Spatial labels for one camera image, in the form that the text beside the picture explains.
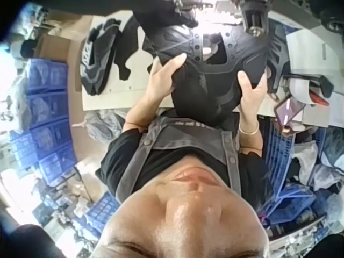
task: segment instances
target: lips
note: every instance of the lips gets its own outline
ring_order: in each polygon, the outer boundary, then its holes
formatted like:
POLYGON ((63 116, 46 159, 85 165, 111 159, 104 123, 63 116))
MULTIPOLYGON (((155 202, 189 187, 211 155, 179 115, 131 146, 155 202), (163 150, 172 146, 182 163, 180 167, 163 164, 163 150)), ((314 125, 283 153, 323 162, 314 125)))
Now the lips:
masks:
POLYGON ((180 172, 173 181, 201 182, 207 185, 220 186, 219 181, 206 169, 200 167, 187 168, 180 172))

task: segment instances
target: workbench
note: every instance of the workbench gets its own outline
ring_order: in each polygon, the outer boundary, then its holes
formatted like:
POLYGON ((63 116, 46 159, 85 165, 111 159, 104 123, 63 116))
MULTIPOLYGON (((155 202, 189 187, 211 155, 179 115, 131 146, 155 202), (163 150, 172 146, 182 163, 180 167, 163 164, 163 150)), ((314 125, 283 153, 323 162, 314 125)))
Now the workbench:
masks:
MULTIPOLYGON (((121 20, 120 30, 122 31, 131 16, 131 11, 119 11, 108 17, 94 16, 90 29, 109 18, 115 18, 121 20)), ((321 127, 328 127, 329 125, 344 127, 344 119, 341 119, 344 117, 344 106, 342 105, 344 102, 342 67, 344 65, 343 54, 340 54, 343 53, 341 37, 325 30, 322 26, 309 30, 276 11, 270 11, 269 17, 297 29, 287 35, 292 72, 296 74, 322 74, 327 76, 335 86, 334 99, 328 100, 332 104, 330 107, 311 107, 308 105, 294 118, 294 121, 321 127)), ((139 50, 126 63, 127 68, 132 71, 130 78, 127 81, 121 81, 118 66, 112 64, 107 85, 100 95, 90 96, 84 89, 82 90, 84 111, 130 109, 143 96, 149 77, 147 67, 153 61, 153 57, 141 48, 144 37, 143 30, 139 28, 139 50)), ((285 93, 282 87, 279 88, 277 95, 281 100, 284 99, 285 93)), ((277 103, 269 95, 266 95, 259 115, 275 117, 274 107, 276 105, 277 103)), ((166 97, 160 107, 173 108, 171 96, 166 97)))

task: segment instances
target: bracelet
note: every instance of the bracelet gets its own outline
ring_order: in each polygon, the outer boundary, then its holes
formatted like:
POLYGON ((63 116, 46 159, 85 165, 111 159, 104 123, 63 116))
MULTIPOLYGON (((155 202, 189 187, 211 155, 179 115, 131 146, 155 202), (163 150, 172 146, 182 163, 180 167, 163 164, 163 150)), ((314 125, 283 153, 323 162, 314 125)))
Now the bracelet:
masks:
POLYGON ((239 123, 239 131, 240 131, 240 133, 242 133, 242 134, 244 134, 244 135, 255 135, 255 134, 259 131, 259 122, 257 121, 257 129, 256 129, 256 131, 254 131, 253 133, 244 132, 244 131, 241 129, 240 123, 239 123))

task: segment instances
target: white table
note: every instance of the white table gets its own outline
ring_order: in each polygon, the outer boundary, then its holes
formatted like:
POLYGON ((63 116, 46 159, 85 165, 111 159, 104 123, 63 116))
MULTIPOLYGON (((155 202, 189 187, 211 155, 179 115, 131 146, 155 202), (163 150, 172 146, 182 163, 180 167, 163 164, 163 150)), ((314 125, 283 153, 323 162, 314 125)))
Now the white table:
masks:
MULTIPOLYGON (((342 56, 339 57, 338 51, 335 51, 327 43, 316 36, 312 31, 302 28, 300 25, 283 17, 278 13, 271 11, 269 15, 285 24, 297 27, 300 30, 287 35, 291 68, 294 73, 301 74, 323 74, 326 75, 335 85, 335 90, 344 93, 343 77, 340 73, 339 67, 342 67, 342 56)), ((131 11, 119 11, 108 17, 94 16, 91 28, 103 23, 108 18, 115 18, 121 20, 120 30, 123 30, 125 24, 132 16, 131 11)), ((340 40, 340 37, 331 32, 327 33, 328 37, 333 38, 333 42, 340 40)), ((116 64, 113 64, 109 74, 108 83, 98 96, 90 96, 83 89, 83 109, 98 110, 98 109, 130 109, 142 97, 148 83, 147 67, 152 63, 153 58, 150 54, 142 51, 142 43, 145 35, 141 28, 138 30, 139 50, 130 57, 126 66, 131 69, 132 73, 128 81, 121 81, 119 79, 119 70, 116 64)), ((277 93, 280 99, 284 98, 282 88, 279 88, 277 93)), ((276 102, 268 95, 259 110, 259 115, 275 117, 274 107, 276 102)), ((173 108, 171 97, 166 97, 161 108, 173 108)), ((309 125, 327 127, 329 120, 330 108, 328 107, 307 107, 294 120, 303 122, 309 125)))

